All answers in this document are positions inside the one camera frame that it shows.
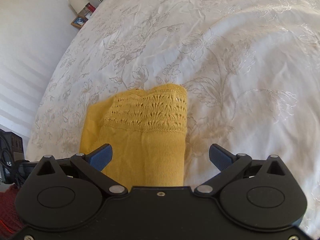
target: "red blanket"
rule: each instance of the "red blanket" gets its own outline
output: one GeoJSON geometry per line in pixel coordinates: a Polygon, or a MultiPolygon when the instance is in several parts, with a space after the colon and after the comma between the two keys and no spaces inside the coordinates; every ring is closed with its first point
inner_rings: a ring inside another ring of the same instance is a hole
{"type": "Polygon", "coordinates": [[[23,227],[14,206],[18,191],[14,184],[6,192],[0,192],[0,237],[9,238],[23,227]]]}

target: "bed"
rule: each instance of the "bed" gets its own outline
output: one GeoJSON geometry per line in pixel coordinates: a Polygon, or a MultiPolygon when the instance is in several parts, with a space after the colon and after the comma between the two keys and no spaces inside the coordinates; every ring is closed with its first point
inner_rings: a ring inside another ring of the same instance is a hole
{"type": "Polygon", "coordinates": [[[78,152],[88,105],[164,83],[188,91],[185,185],[218,143],[280,155],[301,185],[301,228],[320,237],[320,0],[104,0],[58,64],[29,160],[78,152]]]}

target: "knit lace pattern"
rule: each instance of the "knit lace pattern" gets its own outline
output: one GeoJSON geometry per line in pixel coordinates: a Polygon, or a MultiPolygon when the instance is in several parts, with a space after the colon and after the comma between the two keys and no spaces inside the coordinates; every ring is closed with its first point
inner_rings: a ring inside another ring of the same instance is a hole
{"type": "Polygon", "coordinates": [[[104,124],[135,131],[187,132],[187,93],[174,84],[118,93],[104,124]]]}

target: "white lampshade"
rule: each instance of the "white lampshade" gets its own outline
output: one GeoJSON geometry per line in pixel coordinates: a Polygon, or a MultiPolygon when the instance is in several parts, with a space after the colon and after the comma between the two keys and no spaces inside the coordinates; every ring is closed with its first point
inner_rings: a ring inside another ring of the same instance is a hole
{"type": "Polygon", "coordinates": [[[79,13],[89,3],[89,1],[88,0],[69,0],[69,3],[74,8],[74,10],[77,13],[79,13]]]}

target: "yellow knit garment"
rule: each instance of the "yellow knit garment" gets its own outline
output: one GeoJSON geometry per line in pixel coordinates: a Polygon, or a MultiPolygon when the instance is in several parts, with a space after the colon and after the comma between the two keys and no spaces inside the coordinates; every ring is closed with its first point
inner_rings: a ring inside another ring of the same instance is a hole
{"type": "Polygon", "coordinates": [[[186,133],[183,87],[129,90],[88,108],[80,152],[88,154],[109,143],[113,156],[102,172],[129,190],[182,186],[186,133]]]}

